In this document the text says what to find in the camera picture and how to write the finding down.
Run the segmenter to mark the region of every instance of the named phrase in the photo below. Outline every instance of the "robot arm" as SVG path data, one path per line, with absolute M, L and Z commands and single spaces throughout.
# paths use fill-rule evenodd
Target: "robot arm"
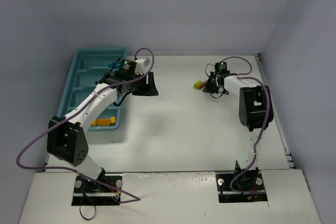
M 111 84 L 118 84 L 133 80 L 146 72 L 149 58 L 139 58 L 136 61 L 121 60 L 121 67 L 114 74 L 108 72 L 98 82 L 91 94 L 73 111 L 63 118 L 54 116 L 49 122 L 49 128 L 73 116 L 90 102 L 93 96 L 96 98 L 77 116 L 69 120 L 48 134 L 47 151 L 60 160 L 68 162 L 76 170 L 88 177 L 104 181 L 105 171 L 88 155 L 89 146 L 86 141 L 86 132 L 91 123 L 118 97 L 126 92 L 133 95 L 154 96 L 158 91 L 154 83 L 153 72 L 147 78 L 139 81 L 121 84 L 116 88 L 107 88 Z
M 259 129 L 262 127 L 266 116 L 266 94 L 263 88 L 248 80 L 240 79 L 237 74 L 230 73 L 227 69 L 227 63 L 224 61 L 215 64 L 215 71 L 211 72 L 203 92 L 214 94 L 220 93 L 228 95 L 233 93 L 239 97 L 239 120 L 243 126 L 249 130 L 249 139 L 241 140 L 240 146 L 243 151 L 237 158 L 239 167 L 246 167 L 249 161 L 255 154 L 253 145 L 259 135 Z M 270 111 L 266 127 L 272 122 L 274 117 L 272 105 L 270 103 Z M 259 145 L 256 147 L 256 152 L 259 152 Z M 254 163 L 249 169 L 257 167 L 257 162 Z

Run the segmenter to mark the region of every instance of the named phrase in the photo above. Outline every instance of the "yellow block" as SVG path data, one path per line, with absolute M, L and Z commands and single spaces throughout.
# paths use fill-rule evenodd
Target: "yellow block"
M 115 116 L 111 117 L 111 124 L 115 125 L 117 122 L 117 118 Z
M 99 118 L 97 119 L 97 126 L 110 126 L 111 120 L 108 118 Z

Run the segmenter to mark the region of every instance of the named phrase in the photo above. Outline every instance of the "teal tray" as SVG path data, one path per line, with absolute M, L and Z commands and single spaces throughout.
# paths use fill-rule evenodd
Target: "teal tray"
M 62 117 L 75 109 L 94 90 L 94 82 L 99 81 L 119 58 L 127 59 L 125 48 L 78 49 L 71 63 L 57 116 Z M 98 117 L 115 116 L 115 125 L 91 126 L 89 131 L 116 130 L 120 126 L 121 108 L 122 106 L 116 107 L 111 104 Z

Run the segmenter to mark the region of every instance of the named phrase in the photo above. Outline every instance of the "white wall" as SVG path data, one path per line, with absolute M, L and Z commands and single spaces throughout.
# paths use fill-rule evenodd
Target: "white wall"
M 0 0 L 0 9 L 0 222 L 13 224 L 34 174 L 16 166 L 16 155 L 56 112 L 72 49 L 45 0 Z M 45 142 L 23 162 L 42 165 Z
M 291 0 L 261 59 L 294 162 L 335 223 L 336 0 Z
M 73 48 L 256 53 L 289 0 L 47 0 Z

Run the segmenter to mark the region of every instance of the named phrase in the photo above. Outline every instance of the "purple cable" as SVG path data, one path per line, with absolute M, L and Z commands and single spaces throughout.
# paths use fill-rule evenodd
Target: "purple cable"
M 263 135 L 263 132 L 264 130 L 266 129 L 266 124 L 267 124 L 267 120 L 268 120 L 268 115 L 269 115 L 269 111 L 270 111 L 270 97 L 269 97 L 269 94 L 268 94 L 268 91 L 267 91 L 267 88 L 266 86 L 260 81 L 258 80 L 257 78 L 254 78 L 254 77 L 237 77 L 238 79 L 240 80 L 244 80 L 244 79 L 249 79 L 249 80 L 254 80 L 256 82 L 258 82 L 260 84 L 260 86 L 262 87 L 262 89 L 264 90 L 265 92 L 265 95 L 266 95 L 266 115 L 265 115 L 265 119 L 264 119 L 264 122 L 262 123 L 263 125 L 261 126 L 261 129 L 260 129 L 260 133 L 257 137 L 257 141 L 254 143 L 253 145 L 253 152 L 254 152 L 254 156 L 253 156 L 253 159 L 252 161 L 245 167 L 245 169 L 239 173 L 236 177 L 234 177 L 232 180 L 231 180 L 231 183 L 230 183 L 230 188 L 232 191 L 235 191 L 237 193 L 249 193 L 249 194 L 258 194 L 258 193 L 261 193 L 261 192 L 258 192 L 258 191 L 240 191 L 240 190 L 237 190 L 235 188 L 233 188 L 233 183 L 240 177 L 240 176 L 243 176 L 253 165 L 254 163 L 256 162 L 256 159 L 257 159 L 257 145 L 258 143 L 260 142 L 261 140 L 261 137 Z
M 247 62 L 248 65 L 250 66 L 250 71 L 249 71 L 248 73 L 239 73 L 239 74 L 237 74 L 238 76 L 247 76 L 247 75 L 249 75 L 249 74 L 252 72 L 252 65 L 251 65 L 251 63 L 250 63 L 247 59 L 244 59 L 243 57 L 239 57 L 239 56 L 230 56 L 230 57 L 225 58 L 224 60 L 221 60 L 221 62 L 222 62 L 222 61 L 225 61 L 225 60 L 228 60 L 228 59 L 233 59 L 233 58 L 241 59 L 241 60 Z
M 136 78 L 136 79 L 134 79 L 134 80 L 131 80 L 131 81 L 124 81 L 124 82 L 120 82 L 120 83 L 117 83 L 117 84 L 112 84 L 112 85 L 106 86 L 106 87 L 102 88 L 101 90 L 99 90 L 99 91 L 97 92 L 97 94 L 102 93 L 102 92 L 103 92 L 104 90 L 106 90 L 106 89 L 115 88 L 115 87 L 120 86 L 120 85 L 133 83 L 133 82 L 136 82 L 136 81 L 141 80 L 142 78 L 145 78 L 145 77 L 149 74 L 149 72 L 152 70 L 152 68 L 153 68 L 153 66 L 154 66 L 154 53 L 152 52 L 151 49 L 149 49 L 149 48 L 147 48 L 147 47 L 142 47 L 142 48 L 140 48 L 140 49 L 135 53 L 135 57 L 137 56 L 137 54 L 138 54 L 141 50 L 147 50 L 147 51 L 149 51 L 149 53 L 150 53 L 151 56 L 152 56 L 152 64 L 151 64 L 149 70 L 148 70 L 144 75 L 142 75 L 142 76 L 140 76 L 140 77 L 138 77 L 138 78 Z M 46 134 L 48 134 L 49 132 L 53 131 L 54 129 L 60 127 L 61 125 L 67 123 L 68 121 L 70 121 L 71 119 L 73 119 L 74 117 L 76 117 L 78 114 L 80 114 L 80 113 L 81 113 L 87 106 L 90 105 L 90 103 L 91 103 L 96 97 L 97 97 L 97 96 L 94 95 L 94 96 L 93 96 L 93 97 L 92 97 L 92 98 L 91 98 L 91 99 L 90 99 L 90 100 L 89 100 L 89 101 L 88 101 L 88 102 L 87 102 L 87 103 L 86 103 L 80 110 L 78 110 L 78 112 L 76 112 L 76 113 L 73 114 L 72 116 L 70 116 L 70 117 L 64 119 L 63 121 L 61 121 L 61 122 L 55 124 L 53 127 L 47 129 L 45 132 L 42 132 L 42 133 L 39 134 L 36 138 L 34 138 L 33 140 L 31 140 L 31 141 L 30 141 L 30 142 L 29 142 L 29 143 L 28 143 L 28 144 L 27 144 L 27 145 L 26 145 L 26 146 L 19 152 L 19 154 L 17 155 L 17 157 L 16 157 L 16 165 L 17 165 L 18 167 L 20 167 L 21 169 L 26 169 L 26 170 L 42 170 L 42 169 L 45 169 L 45 170 L 47 170 L 47 169 L 64 169 L 64 170 L 69 170 L 69 171 L 71 171 L 71 172 L 74 172 L 74 173 L 79 174 L 80 176 L 82 176 L 82 177 L 84 177 L 84 178 L 86 178 L 86 179 L 88 179 L 88 180 L 90 180 L 90 181 L 96 182 L 96 183 L 98 183 L 98 184 L 100 184 L 100 185 L 102 185 L 102 186 L 106 186 L 106 187 L 111 188 L 111 189 L 113 189 L 113 190 L 120 191 L 120 192 L 122 192 L 122 193 L 124 193 L 124 194 L 126 194 L 126 195 L 128 195 L 128 196 L 131 196 L 132 198 L 134 198 L 133 200 L 127 200 L 127 201 L 119 202 L 119 203 L 121 203 L 121 204 L 130 203 L 130 202 L 134 202 L 134 201 L 139 201 L 139 200 L 141 200 L 139 197 L 137 197 L 137 196 L 135 196 L 135 195 L 133 195 L 133 194 L 127 192 L 127 191 L 124 191 L 124 190 L 122 190 L 122 189 L 120 189 L 120 188 L 116 188 L 116 187 L 114 187 L 114 186 L 111 186 L 111 185 L 106 184 L 106 183 L 104 183 L 104 182 L 98 181 L 98 180 L 96 180 L 96 179 L 90 178 L 90 177 L 88 177 L 88 176 L 86 176 L 86 175 L 84 175 L 84 174 L 79 173 L 77 170 L 72 169 L 72 168 L 69 168 L 69 167 L 65 167 L 65 166 L 54 166 L 54 167 L 44 167 L 44 166 L 41 166 L 41 167 L 30 167 L 30 166 L 25 166 L 25 165 L 23 165 L 23 164 L 20 163 L 21 156 L 26 152 L 26 150 L 28 150 L 33 144 L 35 144 L 38 140 L 40 140 L 44 135 L 46 135 Z

